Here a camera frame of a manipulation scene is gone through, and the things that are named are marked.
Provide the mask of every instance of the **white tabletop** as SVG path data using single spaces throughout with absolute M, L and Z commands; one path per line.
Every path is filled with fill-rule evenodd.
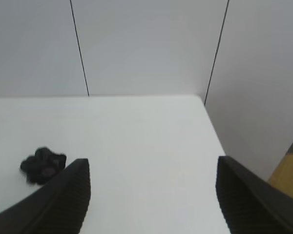
M 88 158 L 81 234 L 226 234 L 216 197 L 223 149 L 197 96 L 0 98 L 0 211 L 37 189 L 36 148 Z

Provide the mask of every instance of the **crumpled fabric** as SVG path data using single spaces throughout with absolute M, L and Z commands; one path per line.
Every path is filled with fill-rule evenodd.
M 38 148 L 34 156 L 21 163 L 21 170 L 27 175 L 27 182 L 43 185 L 65 168 L 66 155 L 56 154 L 47 147 Z

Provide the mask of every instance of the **black line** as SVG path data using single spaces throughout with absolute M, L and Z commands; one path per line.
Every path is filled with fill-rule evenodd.
M 78 33 L 77 33 L 77 28 L 76 28 L 76 23 L 75 23 L 75 16 L 74 16 L 74 11 L 73 11 L 72 0 L 69 0 L 69 2 L 70 2 L 70 8 L 72 10 L 72 16 L 73 16 L 73 21 L 74 21 L 74 27 L 75 27 L 75 33 L 76 33 L 76 38 L 77 38 L 77 44 L 78 44 L 80 59 L 82 61 L 82 67 L 83 67 L 83 72 L 84 72 L 84 62 L 83 62 L 82 52 L 80 50 L 80 44 L 79 44 L 79 38 L 78 38 Z M 89 97 L 88 83 L 87 83 L 86 73 L 85 72 L 84 72 L 84 82 L 86 83 L 87 94 L 88 94 L 88 97 Z
M 215 53 L 215 57 L 214 57 L 213 67 L 211 68 L 211 72 L 210 72 L 209 85 L 208 85 L 207 91 L 206 91 L 206 96 L 205 96 L 205 100 L 204 100 L 204 106 L 206 105 L 207 95 L 209 94 L 209 87 L 210 87 L 211 77 L 213 76 L 213 72 L 214 72 L 215 62 L 216 62 L 216 58 L 217 58 L 217 54 L 218 54 L 218 49 L 219 49 L 219 45 L 220 45 L 221 36 L 223 34 L 223 29 L 224 29 L 226 16 L 227 16 L 227 10 L 228 10 L 228 6 L 229 6 L 229 2 L 230 2 L 230 0 L 227 0 L 226 11 L 225 11 L 224 19 L 223 19 L 223 24 L 221 25 L 221 30 L 220 30 L 220 35 L 219 35 L 219 39 L 218 39 L 218 44 L 217 44 L 217 47 L 216 47 L 216 53 Z

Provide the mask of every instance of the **wooden floor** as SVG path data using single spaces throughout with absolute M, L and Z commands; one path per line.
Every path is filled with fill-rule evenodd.
M 293 198 L 293 144 L 273 172 L 269 183 Z

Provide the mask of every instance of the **textured rubber pad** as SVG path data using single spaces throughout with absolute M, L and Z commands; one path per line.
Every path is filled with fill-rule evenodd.
M 77 234 L 90 193 L 88 159 L 77 159 L 42 188 L 0 213 L 0 234 Z
M 293 199 L 229 156 L 219 157 L 216 192 L 233 234 L 293 234 Z

